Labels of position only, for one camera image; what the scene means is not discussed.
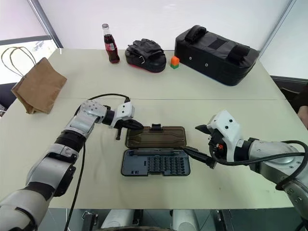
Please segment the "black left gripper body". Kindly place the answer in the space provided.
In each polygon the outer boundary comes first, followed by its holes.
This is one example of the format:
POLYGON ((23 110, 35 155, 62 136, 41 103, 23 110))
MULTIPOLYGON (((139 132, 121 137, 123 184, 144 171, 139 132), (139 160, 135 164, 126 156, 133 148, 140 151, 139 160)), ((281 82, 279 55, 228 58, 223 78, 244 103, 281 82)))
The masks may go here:
POLYGON ((112 121, 112 126, 115 129, 122 129, 122 128, 134 129, 135 128, 133 119, 128 119, 128 120, 114 119, 112 121))

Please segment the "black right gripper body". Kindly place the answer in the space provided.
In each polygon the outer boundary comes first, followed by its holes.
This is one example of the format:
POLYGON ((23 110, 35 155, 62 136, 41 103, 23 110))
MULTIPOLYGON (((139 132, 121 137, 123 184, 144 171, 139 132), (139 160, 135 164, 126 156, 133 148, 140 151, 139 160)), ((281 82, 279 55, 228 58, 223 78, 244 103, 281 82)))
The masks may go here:
POLYGON ((205 125, 205 133, 209 137, 209 152, 211 156, 214 156, 218 160, 227 160, 227 145, 223 141, 223 135, 217 130, 212 129, 208 125, 205 125))

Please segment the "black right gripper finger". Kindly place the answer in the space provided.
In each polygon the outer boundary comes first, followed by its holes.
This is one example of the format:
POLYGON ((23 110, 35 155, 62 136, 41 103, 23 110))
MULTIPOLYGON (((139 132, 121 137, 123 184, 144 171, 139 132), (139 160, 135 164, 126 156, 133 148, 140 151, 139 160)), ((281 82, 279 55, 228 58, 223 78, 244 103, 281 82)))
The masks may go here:
POLYGON ((204 134, 211 134, 211 131, 207 128, 207 125, 198 125, 195 129, 204 134))
POLYGON ((199 152, 197 149, 194 149, 192 147, 184 147, 184 152, 192 159, 206 164, 211 169, 214 169, 217 164, 217 162, 212 157, 202 152, 199 152))

